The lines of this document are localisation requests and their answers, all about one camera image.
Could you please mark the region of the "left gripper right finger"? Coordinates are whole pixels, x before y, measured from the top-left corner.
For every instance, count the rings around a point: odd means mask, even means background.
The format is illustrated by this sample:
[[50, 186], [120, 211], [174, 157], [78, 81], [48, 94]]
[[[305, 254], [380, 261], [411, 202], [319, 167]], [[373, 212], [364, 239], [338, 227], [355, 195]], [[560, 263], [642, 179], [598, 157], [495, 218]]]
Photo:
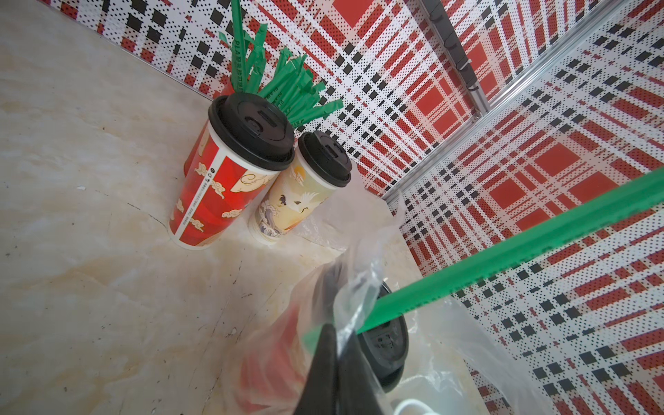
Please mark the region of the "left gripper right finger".
[[377, 380], [352, 336], [338, 360], [337, 413], [382, 414], [376, 394]]

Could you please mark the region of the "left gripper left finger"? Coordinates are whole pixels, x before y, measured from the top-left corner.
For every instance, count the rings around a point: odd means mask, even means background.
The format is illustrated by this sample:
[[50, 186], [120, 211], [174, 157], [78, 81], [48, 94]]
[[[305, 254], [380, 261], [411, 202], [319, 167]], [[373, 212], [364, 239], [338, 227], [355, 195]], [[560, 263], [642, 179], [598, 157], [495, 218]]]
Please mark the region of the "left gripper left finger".
[[316, 353], [294, 415], [336, 414], [337, 344], [333, 325], [323, 325]]

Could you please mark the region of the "white lid milk tea cup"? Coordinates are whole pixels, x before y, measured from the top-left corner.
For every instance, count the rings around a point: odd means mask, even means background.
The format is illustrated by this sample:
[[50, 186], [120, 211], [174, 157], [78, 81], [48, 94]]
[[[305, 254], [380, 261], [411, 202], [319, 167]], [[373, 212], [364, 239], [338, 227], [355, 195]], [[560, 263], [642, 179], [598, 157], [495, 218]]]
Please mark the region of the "white lid milk tea cup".
[[439, 413], [418, 399], [403, 399], [396, 403], [394, 415], [439, 415]]

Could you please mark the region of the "clear plastic carrier bag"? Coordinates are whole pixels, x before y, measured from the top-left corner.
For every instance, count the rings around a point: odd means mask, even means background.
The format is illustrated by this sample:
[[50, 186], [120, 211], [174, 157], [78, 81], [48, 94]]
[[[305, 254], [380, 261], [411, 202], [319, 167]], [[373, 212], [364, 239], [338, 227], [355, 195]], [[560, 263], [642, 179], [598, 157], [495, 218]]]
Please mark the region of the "clear plastic carrier bag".
[[[367, 192], [359, 180], [338, 191], [304, 223], [305, 236], [348, 244], [339, 257], [319, 266], [296, 284], [286, 307], [293, 299], [311, 292], [318, 278], [345, 280], [335, 297], [331, 316], [312, 323], [308, 335], [312, 340], [315, 333], [319, 334], [317, 346], [323, 325], [334, 326], [337, 368], [349, 338], [360, 334], [358, 330], [377, 300], [412, 281], [407, 273], [409, 261], [395, 255], [397, 226], [398, 220], [385, 211], [382, 202]], [[375, 377], [382, 414], [394, 414], [396, 403], [403, 399], [418, 399], [439, 414], [485, 414], [488, 408], [470, 375], [472, 369], [492, 381], [500, 392], [500, 401], [513, 413], [550, 413], [541, 389], [459, 302], [443, 299], [400, 317], [406, 320], [408, 355], [394, 390], [384, 393]], [[233, 377], [240, 369], [240, 348], [256, 332], [236, 346], [227, 361], [222, 388], [227, 414], [233, 414], [228, 411], [228, 398], [233, 392]]]

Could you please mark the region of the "single green straw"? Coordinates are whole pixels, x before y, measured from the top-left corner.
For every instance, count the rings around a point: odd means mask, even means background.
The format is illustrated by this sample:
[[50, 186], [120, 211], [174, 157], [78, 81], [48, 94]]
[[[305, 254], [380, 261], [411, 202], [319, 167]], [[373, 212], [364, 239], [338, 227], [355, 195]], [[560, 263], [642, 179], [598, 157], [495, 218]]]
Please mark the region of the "single green straw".
[[663, 202], [657, 169], [377, 300], [360, 333]]

